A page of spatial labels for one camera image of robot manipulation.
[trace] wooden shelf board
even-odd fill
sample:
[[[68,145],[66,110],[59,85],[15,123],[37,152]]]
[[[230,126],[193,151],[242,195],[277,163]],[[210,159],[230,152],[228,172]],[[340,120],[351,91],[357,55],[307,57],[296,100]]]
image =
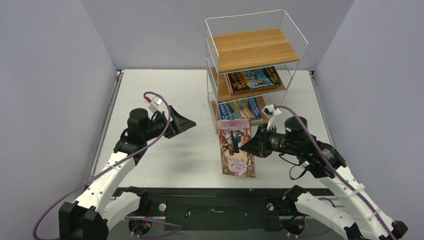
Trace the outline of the wooden shelf board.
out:
[[[286,87],[284,86],[284,83],[282,82],[281,86],[274,89],[267,89],[264,91],[256,91],[256,92],[247,92],[247,93],[238,94],[238,95],[231,95],[228,89],[224,74],[218,74],[215,67],[211,67],[210,71],[212,72],[213,79],[215,80],[215,85],[218,88],[218,94],[219,94],[218,102],[220,103],[228,102],[228,101],[232,101],[236,99],[249,98],[249,97],[258,96],[262,94],[269,94],[269,93],[278,92],[281,90],[286,90]]]
[[[257,100],[257,105],[259,107],[259,109],[263,109],[265,107],[265,101],[264,98],[262,96],[258,96],[256,97]],[[221,120],[221,116],[219,113],[217,113],[217,104],[215,101],[211,101],[210,104],[212,105],[212,111],[213,111],[213,115],[215,116],[216,121]],[[268,123],[268,118],[266,116],[264,116],[264,114],[262,114],[262,122],[260,123],[255,123],[252,124],[252,126],[256,126],[256,125],[261,125],[261,124],[266,124]]]
[[[299,61],[279,28],[217,35],[213,41],[220,74]]]

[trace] three-tier shelf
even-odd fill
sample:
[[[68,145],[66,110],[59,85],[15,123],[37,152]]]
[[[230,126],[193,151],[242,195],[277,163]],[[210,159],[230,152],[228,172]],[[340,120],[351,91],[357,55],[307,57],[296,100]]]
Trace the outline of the three-tier shelf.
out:
[[[264,96],[271,93],[278,94],[282,102],[308,46],[308,41],[287,12],[280,9],[214,17],[205,21],[207,100],[215,130],[217,121],[221,119],[219,107],[224,103],[256,98],[262,109],[265,106]],[[225,74],[272,66],[282,80],[280,87],[230,94]],[[252,126],[266,122],[268,118],[263,116],[262,122]]]

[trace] pink book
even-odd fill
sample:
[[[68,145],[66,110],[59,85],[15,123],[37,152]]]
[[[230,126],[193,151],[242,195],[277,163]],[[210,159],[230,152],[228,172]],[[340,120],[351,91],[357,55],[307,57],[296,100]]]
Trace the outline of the pink book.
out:
[[[255,159],[240,147],[252,139],[249,119],[219,120],[219,148],[222,173],[238,177],[255,177]]]

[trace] book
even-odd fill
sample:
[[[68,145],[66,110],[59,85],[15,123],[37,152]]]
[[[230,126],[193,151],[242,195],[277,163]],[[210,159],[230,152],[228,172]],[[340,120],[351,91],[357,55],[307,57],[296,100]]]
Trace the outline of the book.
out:
[[[263,121],[262,118],[267,118],[262,114],[264,106],[265,102],[261,96],[225,102],[219,104],[219,115],[221,120],[250,119],[251,124],[260,124]]]
[[[254,156],[240,150],[242,145],[252,139],[250,121],[248,119],[219,120],[218,136],[222,174],[254,178]]]
[[[226,74],[227,87],[231,95],[276,89],[282,81],[275,67],[263,67]]]

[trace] white table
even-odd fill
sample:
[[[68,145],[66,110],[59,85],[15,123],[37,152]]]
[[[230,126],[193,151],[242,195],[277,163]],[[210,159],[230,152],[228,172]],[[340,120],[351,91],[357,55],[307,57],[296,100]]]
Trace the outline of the white table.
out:
[[[291,181],[291,165],[284,162],[275,152],[267,158],[255,158],[256,178],[235,177],[222,174],[218,136],[207,102],[206,70],[125,70],[116,97],[113,113],[99,155],[96,173],[108,161],[110,154],[127,127],[127,119],[135,108],[147,109],[143,93],[153,91],[165,97],[182,116],[195,121],[197,126],[172,138],[160,139],[147,150],[135,169],[121,182],[120,187],[144,188],[326,188],[310,173]],[[267,102],[278,99],[266,97]],[[305,117],[308,129],[317,139],[329,143],[321,109],[308,71],[297,71],[284,105]],[[277,130],[284,132],[284,121],[291,114],[283,114],[274,120]],[[287,156],[296,162],[296,158]],[[297,176],[302,170],[293,170]]]

